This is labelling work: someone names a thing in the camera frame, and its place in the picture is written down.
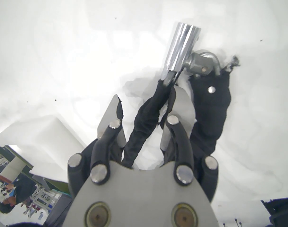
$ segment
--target white panel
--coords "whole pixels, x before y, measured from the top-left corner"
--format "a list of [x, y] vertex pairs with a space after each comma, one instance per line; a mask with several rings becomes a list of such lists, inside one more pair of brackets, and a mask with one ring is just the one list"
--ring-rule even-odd
[[31, 173], [67, 182], [67, 161], [84, 147], [53, 116], [15, 122], [0, 133], [0, 146], [11, 148], [34, 166]]

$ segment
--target black rubber glove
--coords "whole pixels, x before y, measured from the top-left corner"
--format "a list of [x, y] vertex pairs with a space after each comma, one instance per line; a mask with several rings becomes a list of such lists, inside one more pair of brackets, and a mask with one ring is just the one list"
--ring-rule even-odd
[[[222, 134], [231, 102], [229, 76], [229, 72], [222, 70], [220, 76], [211, 72], [207, 76], [191, 76], [189, 79], [197, 119], [190, 136], [195, 161], [213, 153], [216, 141]], [[209, 93], [210, 87], [215, 88], [214, 93]]]
[[130, 138], [124, 148], [122, 165], [131, 168], [144, 142], [152, 134], [159, 120], [160, 110], [169, 98], [172, 85], [163, 86], [159, 80], [155, 94], [139, 109]]

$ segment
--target dark jacket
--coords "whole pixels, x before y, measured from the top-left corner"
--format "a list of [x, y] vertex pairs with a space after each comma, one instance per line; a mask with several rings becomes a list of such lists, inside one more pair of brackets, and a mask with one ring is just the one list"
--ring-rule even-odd
[[28, 199], [36, 190], [36, 183], [23, 174], [19, 176], [19, 180], [14, 182], [13, 185], [16, 187], [14, 196], [16, 196], [17, 204]]

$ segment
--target brass screw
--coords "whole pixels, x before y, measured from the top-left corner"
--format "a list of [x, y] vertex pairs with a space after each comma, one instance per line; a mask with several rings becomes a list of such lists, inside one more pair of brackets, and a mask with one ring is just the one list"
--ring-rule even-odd
[[92, 205], [86, 216], [87, 227], [106, 227], [110, 222], [110, 211], [106, 204], [99, 202]]
[[171, 214], [174, 227], [196, 227], [198, 224], [194, 209], [188, 204], [176, 205]]

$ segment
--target robotic hand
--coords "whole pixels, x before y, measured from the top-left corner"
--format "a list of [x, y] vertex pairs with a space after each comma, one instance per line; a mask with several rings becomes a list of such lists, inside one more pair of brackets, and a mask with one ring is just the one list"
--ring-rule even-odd
[[[210, 206], [218, 181], [215, 149], [230, 104], [229, 75], [236, 58], [221, 69], [207, 51], [191, 53], [200, 29], [179, 23], [155, 94], [139, 109], [126, 142], [123, 110], [115, 95], [99, 126], [98, 138], [68, 161], [74, 198], [63, 227], [218, 226]], [[175, 83], [186, 68], [194, 105]], [[159, 112], [167, 112], [158, 122]], [[164, 164], [133, 170], [145, 140], [157, 124], [163, 129]]]

